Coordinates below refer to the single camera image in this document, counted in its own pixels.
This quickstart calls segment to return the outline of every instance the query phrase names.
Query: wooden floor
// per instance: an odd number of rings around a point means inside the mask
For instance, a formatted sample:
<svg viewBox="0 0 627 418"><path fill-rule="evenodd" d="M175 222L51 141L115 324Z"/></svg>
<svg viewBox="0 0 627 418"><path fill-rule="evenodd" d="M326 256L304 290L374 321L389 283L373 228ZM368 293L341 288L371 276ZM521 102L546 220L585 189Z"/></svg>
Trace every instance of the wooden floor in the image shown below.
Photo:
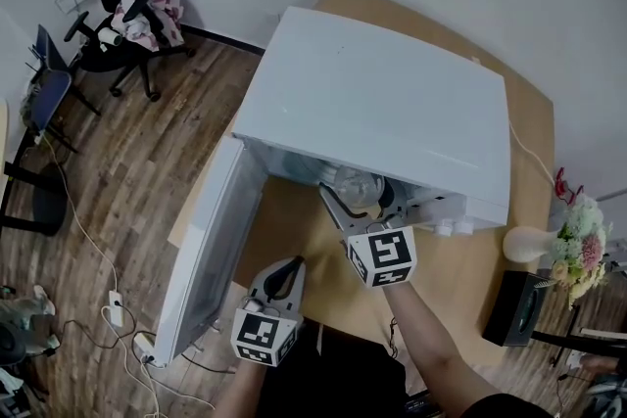
<svg viewBox="0 0 627 418"><path fill-rule="evenodd" d="M198 54L161 59L151 69L163 97L149 102L139 75L126 82L120 98L107 92L112 76L89 74L80 83L85 95L102 110L96 117L69 98L62 109L66 132L80 155L57 148L70 182L81 223L115 263L125 305L137 318L139 329L155 331L177 249L168 234L198 173L246 92L260 57L211 41L196 40ZM45 145L30 150L22 166L37 170L50 161ZM7 214L30 217L31 189L16 183ZM52 238L4 229L0 238L1 280L30 295L41 284L58 308L55 329L68 319L85 324L101 344L113 335L100 317L100 307L113 289L110 266L84 238L70 211L62 230ZM214 368L236 364L228 343L230 315L244 292L234 287L225 306L224 335L207 333L194 360ZM579 325L619 330L627 313L627 280L613 277L610 284L582 301ZM548 295L539 328L564 333L569 321L565 296ZM126 317L126 327L130 319ZM556 377L565 372L549 365L557 348L532 342L529 348L511 349L496 368L478 368L505 392L536 402L551 413L559 411ZM48 388L45 416L121 417L154 412L150 394L123 370L123 349L93 347L75 325L67 328L63 346L47 359L36 359L39 377ZM421 381L405 353L408 390ZM128 367L140 377L138 364ZM211 374L179 358L153 376L178 392L215 400L229 376ZM560 383L566 407L572 406L585 382ZM170 417L208 416L206 404L159 389L161 410Z"/></svg>

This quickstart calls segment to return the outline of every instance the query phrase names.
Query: flower bouquet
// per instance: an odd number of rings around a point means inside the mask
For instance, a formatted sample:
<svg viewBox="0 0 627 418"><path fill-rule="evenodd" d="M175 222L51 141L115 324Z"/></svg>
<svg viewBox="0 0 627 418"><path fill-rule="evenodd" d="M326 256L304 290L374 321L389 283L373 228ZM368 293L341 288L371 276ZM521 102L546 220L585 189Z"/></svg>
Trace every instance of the flower bouquet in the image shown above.
<svg viewBox="0 0 627 418"><path fill-rule="evenodd" d="M575 300L603 282L605 268L601 258L610 231L611 225L603 226L603 213L597 201L587 195L579 195L574 206L566 211L566 222L551 246L550 253L555 260L551 280L543 285L558 284L566 289L568 309Z"/></svg>

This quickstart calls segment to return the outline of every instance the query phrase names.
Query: person's arm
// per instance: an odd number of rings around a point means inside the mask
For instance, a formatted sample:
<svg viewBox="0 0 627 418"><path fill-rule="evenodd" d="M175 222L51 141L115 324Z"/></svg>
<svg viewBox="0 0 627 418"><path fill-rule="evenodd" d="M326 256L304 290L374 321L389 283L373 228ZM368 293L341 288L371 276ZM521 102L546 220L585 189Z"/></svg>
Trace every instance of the person's arm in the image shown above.
<svg viewBox="0 0 627 418"><path fill-rule="evenodd" d="M463 361L449 332L409 282L384 291L411 360L448 417L500 393Z"/></svg>
<svg viewBox="0 0 627 418"><path fill-rule="evenodd" d="M264 384L265 366L242 360L212 415L214 418L254 418Z"/></svg>

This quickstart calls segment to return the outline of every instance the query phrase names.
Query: fridge door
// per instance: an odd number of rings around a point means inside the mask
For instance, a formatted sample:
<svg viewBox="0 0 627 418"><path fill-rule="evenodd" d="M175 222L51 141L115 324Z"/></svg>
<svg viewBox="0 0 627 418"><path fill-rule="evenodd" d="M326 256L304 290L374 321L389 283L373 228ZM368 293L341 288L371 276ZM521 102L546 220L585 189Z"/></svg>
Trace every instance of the fridge door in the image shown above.
<svg viewBox="0 0 627 418"><path fill-rule="evenodd" d="M267 180L265 162L223 137L169 279L155 359L167 364L219 317Z"/></svg>

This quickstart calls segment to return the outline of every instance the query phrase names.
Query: pink flower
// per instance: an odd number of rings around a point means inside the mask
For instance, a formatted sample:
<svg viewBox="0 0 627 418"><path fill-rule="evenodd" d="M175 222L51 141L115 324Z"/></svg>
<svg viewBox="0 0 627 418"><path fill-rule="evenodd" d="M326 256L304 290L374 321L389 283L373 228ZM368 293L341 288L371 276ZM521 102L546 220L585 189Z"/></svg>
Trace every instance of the pink flower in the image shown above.
<svg viewBox="0 0 627 418"><path fill-rule="evenodd" d="M594 234L585 237L581 244L581 260L584 265L584 270L587 272L591 271L599 264L602 256L603 248L599 237Z"/></svg>

